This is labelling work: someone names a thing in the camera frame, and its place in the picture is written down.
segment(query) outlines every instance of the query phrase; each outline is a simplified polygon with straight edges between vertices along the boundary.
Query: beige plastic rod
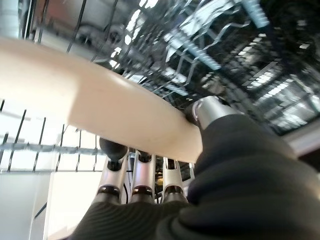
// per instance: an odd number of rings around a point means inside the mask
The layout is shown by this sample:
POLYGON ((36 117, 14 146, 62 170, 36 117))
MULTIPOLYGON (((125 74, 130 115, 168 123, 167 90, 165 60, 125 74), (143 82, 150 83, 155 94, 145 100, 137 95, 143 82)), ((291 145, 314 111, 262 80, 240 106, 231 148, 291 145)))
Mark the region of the beige plastic rod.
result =
POLYGON ((0 98, 145 152, 195 163, 198 127, 160 97, 85 59, 0 38, 0 98))

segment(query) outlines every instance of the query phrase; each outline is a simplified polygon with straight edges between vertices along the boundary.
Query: robotic hand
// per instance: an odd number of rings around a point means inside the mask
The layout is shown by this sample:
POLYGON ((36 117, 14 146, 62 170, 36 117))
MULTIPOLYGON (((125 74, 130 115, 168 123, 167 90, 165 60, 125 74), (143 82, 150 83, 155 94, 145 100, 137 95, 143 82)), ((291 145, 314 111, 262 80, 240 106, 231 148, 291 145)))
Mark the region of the robotic hand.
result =
POLYGON ((128 150, 122 146, 122 154, 114 154, 101 146, 121 165, 106 167, 101 181, 109 183, 101 183, 70 239, 320 239, 318 176, 285 142, 213 96, 194 103, 187 118, 199 126, 203 143, 189 203, 178 165, 164 159, 165 197, 155 204, 155 157, 137 151, 131 202, 121 205, 123 180, 103 177, 108 171, 124 175, 128 150))

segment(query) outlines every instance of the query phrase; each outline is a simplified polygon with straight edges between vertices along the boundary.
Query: wire rack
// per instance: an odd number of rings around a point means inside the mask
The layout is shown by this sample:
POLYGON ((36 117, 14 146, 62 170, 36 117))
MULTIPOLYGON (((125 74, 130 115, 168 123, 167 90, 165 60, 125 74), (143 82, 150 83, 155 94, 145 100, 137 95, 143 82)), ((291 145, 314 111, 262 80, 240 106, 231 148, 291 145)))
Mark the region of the wire rack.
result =
MULTIPOLYGON (((24 38, 121 74, 179 110, 217 95, 280 135, 319 115, 317 71, 294 55, 284 61, 240 0, 32 0, 28 9, 24 38)), ((0 108, 1 125, 15 123, 0 132, 3 173, 101 171, 97 136, 11 105, 0 108), (23 133, 29 119, 37 139, 23 133), (32 156, 28 167, 20 153, 32 156)))

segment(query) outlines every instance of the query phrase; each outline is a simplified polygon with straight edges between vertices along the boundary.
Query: silver metal cap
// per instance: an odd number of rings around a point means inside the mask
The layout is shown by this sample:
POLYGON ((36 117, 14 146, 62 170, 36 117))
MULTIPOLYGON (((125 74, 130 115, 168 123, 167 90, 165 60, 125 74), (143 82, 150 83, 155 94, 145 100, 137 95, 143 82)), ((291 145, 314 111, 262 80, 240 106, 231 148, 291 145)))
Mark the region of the silver metal cap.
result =
POLYGON ((227 115, 240 114, 240 112, 221 104, 214 96, 207 96, 194 103, 192 114, 200 127, 205 130, 213 121, 227 115))

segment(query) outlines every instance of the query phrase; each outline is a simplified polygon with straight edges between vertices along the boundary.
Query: white wall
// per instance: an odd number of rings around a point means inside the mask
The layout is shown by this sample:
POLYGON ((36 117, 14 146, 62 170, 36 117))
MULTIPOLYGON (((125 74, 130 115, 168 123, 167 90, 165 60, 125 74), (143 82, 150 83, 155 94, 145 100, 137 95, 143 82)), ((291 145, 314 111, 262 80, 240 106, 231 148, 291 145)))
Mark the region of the white wall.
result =
MULTIPOLYGON (((40 188, 49 186, 49 179, 48 174, 0 174, 0 239, 29 239, 37 199, 45 197, 40 188)), ((32 240, 42 240, 43 230, 36 231, 32 240)))

